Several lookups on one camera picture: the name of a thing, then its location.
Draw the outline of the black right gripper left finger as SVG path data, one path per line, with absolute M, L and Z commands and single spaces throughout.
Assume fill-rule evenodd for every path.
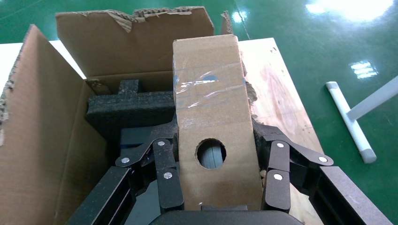
M 152 128 L 146 141 L 121 151 L 98 184 L 66 222 L 68 225 L 123 225 L 137 196 L 158 181 L 161 213 L 184 209 L 177 173 L 178 126 L 176 118 Z

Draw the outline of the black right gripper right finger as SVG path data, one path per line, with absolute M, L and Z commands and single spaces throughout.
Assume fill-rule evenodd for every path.
M 290 187 L 307 195 L 325 225 L 388 225 L 390 220 L 333 160 L 289 139 L 279 128 L 253 122 L 261 170 L 262 210 L 288 213 Z

